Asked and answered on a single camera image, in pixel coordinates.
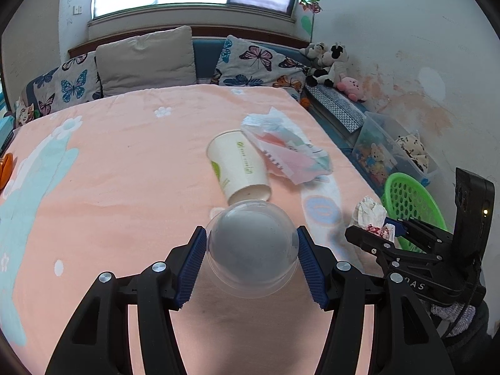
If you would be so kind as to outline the right hand grey glove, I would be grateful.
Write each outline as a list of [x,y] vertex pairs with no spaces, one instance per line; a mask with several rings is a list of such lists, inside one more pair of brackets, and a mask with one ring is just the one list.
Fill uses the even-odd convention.
[[476,308],[471,305],[453,303],[450,307],[431,305],[430,315],[437,319],[437,333],[453,337],[463,333],[472,323]]

